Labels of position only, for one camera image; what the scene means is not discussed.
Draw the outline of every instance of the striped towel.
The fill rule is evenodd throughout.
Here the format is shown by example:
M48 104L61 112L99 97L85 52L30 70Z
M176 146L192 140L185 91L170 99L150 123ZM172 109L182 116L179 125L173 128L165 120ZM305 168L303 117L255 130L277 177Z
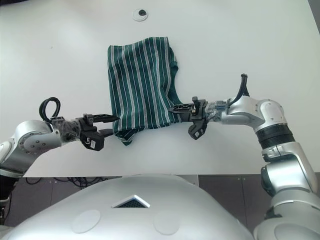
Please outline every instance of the striped towel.
M176 57L167 37L108 48L108 75L114 134L129 145L134 135L181 122L168 108L181 104L175 89Z

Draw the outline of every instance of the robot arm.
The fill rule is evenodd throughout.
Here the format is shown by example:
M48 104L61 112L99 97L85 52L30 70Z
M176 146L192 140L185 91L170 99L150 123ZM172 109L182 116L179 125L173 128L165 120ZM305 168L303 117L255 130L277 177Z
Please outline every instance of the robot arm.
M118 119L116 116L84 114L83 117L67 121L63 117L56 116L60 108L57 98L49 98L49 101L48 99L46 101L45 105L42 103L40 106L42 112L45 112L49 101L58 102L57 110L51 119L43 113L40 115L44 121L22 122L12 137L0 144L1 216L17 181L40 155L73 141L81 141L87 149L100 151L104 147L105 138L113 134L112 129L98 131L93 123L114 122Z
M261 168L261 185L273 197L265 220L254 230L255 239L319 239L316 175L288 127L283 107L270 99L251 98L247 75L241 78L235 98L208 103L193 97L193 103L175 105L170 111L183 122L193 122L188 133L195 140L205 134L209 122L253 128L267 162Z

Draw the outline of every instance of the black cable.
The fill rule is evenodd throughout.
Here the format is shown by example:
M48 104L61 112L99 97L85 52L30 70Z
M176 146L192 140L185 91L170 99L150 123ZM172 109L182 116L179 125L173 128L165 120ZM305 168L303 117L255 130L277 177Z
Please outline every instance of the black cable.
M7 217L9 216L10 209L11 209L11 202L12 202L12 193L10 193L10 200L9 200L8 212L6 213L6 216L5 216L5 218L4 218L4 221L6 221Z
M246 74L241 74L241 84L240 84L240 88L239 91L236 95L236 97L234 98L234 100L232 102L229 103L229 107L234 104L235 102L237 102L242 96L250 96L248 89L247 89L247 79L248 79L248 75Z
M59 101L58 98L52 96L52 97L49 97L48 99L44 100L41 104L40 104L40 107L39 107L39 114L40 114L40 117L43 119L43 121L45 122L48 122L50 123L50 119L47 117L47 114L46 114L46 108L47 108L47 105L49 102L55 102L56 104L56 108L55 108L55 111L52 115L52 118L53 117L57 117L59 112L60 112L60 106L61 106L61 103Z
M26 183L29 185L35 185L35 184L39 183L41 180L42 180L42 177L40 177L39 180L37 180L35 182L29 182L28 178L27 177L25 178Z

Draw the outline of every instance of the white table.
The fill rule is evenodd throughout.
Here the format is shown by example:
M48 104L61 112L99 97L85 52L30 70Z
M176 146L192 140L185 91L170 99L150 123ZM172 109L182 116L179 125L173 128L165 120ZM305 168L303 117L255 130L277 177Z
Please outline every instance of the white table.
M137 8L147 20L132 19ZM320 171L320 35L307 0L29 0L0 12L0 142L40 119L51 96L67 119L111 114L108 46L168 36L182 102L234 97L247 73L250 95L282 104ZM143 131L130 146L111 136L100 152L70 143L39 157L26 177L256 174L265 164L249 127L212 123L194 141L189 125Z

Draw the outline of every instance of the white stripe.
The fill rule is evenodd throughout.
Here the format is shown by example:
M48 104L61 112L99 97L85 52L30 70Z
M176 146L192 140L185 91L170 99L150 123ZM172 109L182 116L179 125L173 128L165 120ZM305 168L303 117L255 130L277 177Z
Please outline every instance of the white stripe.
M135 97L136 97L136 103L137 103L137 106L138 106L138 113L140 113L140 106L139 106L139 99L138 99L138 92L137 92L137 88L136 88L136 81L134 79L134 70L132 68L132 63L131 63L131 59L129 57L129 62L130 62L130 68L131 68L131 72L132 72L132 76L133 76L133 85L134 85L134 89L135 89ZM139 128L141 128L141 122L140 122L140 116L138 114L138 120L139 120Z
M117 61L118 61L118 66L120 68L120 73L121 73L121 80L122 80L122 85L123 85L123 89L124 89L124 96L125 96L125 101L126 101L126 116L125 116L125 129L128 129L128 113L129 113L129 108L128 108L128 98L127 98L127 91L126 91L126 87L125 87L125 82L124 82L124 75L122 73L122 70L121 70L121 65L120 65L120 62L119 62L119 47L116 48L116 51L117 51Z
M118 116L118 111L117 111L117 107L116 107L116 98L115 98L115 88L114 88L113 80L112 80L112 77L111 77L110 67L108 67L108 74L109 74L109 79L110 79L110 83L111 83L111 91L112 91L112 95L113 95L115 115Z
M164 39L164 58L165 58L165 65L166 65L166 74L168 76L168 85L166 86L165 93L166 93L166 96L168 96L170 86L171 86L171 74L169 71L170 67L169 67L169 61L168 61L169 54L168 54L167 38L164 37L163 39Z
M141 58L141 54L140 54L140 45L138 45L138 49L139 49L139 57L140 57L140 60L141 60L141 64L142 64L142 71L143 71L143 78L144 78L144 83L145 83L145 87L147 87L147 81L146 81L146 74L145 74L145 66L144 66L144 62L142 61L142 58ZM150 104L150 97L149 97L149 90L147 89L146 90L146 96L148 98L148 103L149 103L149 108L150 108L150 115L151 115L151 104Z
M150 49L150 53L151 53L151 60L152 60L153 69L155 69L157 71L157 66L155 66L154 58L152 57L153 53L152 53L152 50L151 50L150 37L148 38L148 41L149 41L149 49ZM166 105L165 105L164 100L162 98L162 95L160 93L160 80L159 80L159 78L157 78L157 76L155 74L155 71L153 70L152 72L153 72L154 79L156 80L156 83L157 83L157 86L158 86L158 88L155 89L155 90L158 91L159 100L162 103L163 109L165 110L166 109ZM161 119L162 119L162 124L165 124L165 121L164 121L164 118L163 118L163 109L160 107L160 116L161 116Z
M136 48L135 44L132 44L132 52L133 52L133 59L134 59L134 65L136 69L136 74L138 76L138 83L139 83L139 88L140 88L140 93L142 97L142 105L143 105L143 115L144 115L144 126L148 126L148 116L147 116L147 108L146 108L146 103L145 103L145 96L144 96L144 91L142 88L142 82L141 82L141 76L139 72L139 66L138 66L138 60L137 60L137 55L136 55Z
M129 76L129 71L128 71L128 68L127 68L127 62L126 62L126 58L125 58L125 51L126 51L126 46L123 46L121 56L122 56L122 61L123 61L123 64L124 64L126 83L128 84L130 101L131 101L131 126L130 126L130 128L134 128L136 126L136 123L135 123L135 102L134 102L134 96L132 94L132 89L131 89L131 84L130 84L130 76Z
M118 72L116 69L116 65L115 65L115 53L114 53L114 46L111 46L111 64L112 64L112 69L114 72L114 77L115 77L115 83L116 83L116 89L119 95L119 102L120 102L120 109L121 109L121 114L119 116L120 120L118 121L118 130L117 132L120 132L121 128L122 128L122 117L124 116L124 103L122 101L122 96L121 96L121 91L120 91L120 84L119 84L119 79L118 79Z
M154 48L155 48L156 73L157 73L157 77L158 77L159 91L160 91L160 61L159 61L157 42L156 42L155 38L153 38L153 45L154 45ZM170 123L170 118L169 118L169 115L168 115L168 111L166 110L167 107L165 105L164 99L162 99L162 104L163 104L163 107L165 109L164 115L165 115L166 121L167 121L167 123Z
M155 94L155 87L154 87L154 81L153 81L152 75L151 75L151 70L150 70L149 59L148 59L148 54L147 54L147 48L146 48L145 40L142 40L142 48L143 48L143 52L144 52L146 69L147 69L147 71L148 71L148 76L149 76L150 85L151 85L151 94L152 94L152 100L153 100L153 106L154 106L156 126L159 128L159 127L160 127L160 122L159 122L159 115L158 115L158 105L157 105L156 94Z
M174 79L172 79L171 71L170 71L170 65L169 65L170 53L169 53L169 50L168 50L169 43L168 43L168 38L167 37L164 38L164 45L165 45L165 50L164 50L165 51L165 64L166 64L166 69L167 69L167 74L168 74L168 79L169 79L168 86L169 86L169 89L170 89L171 81L174 81Z

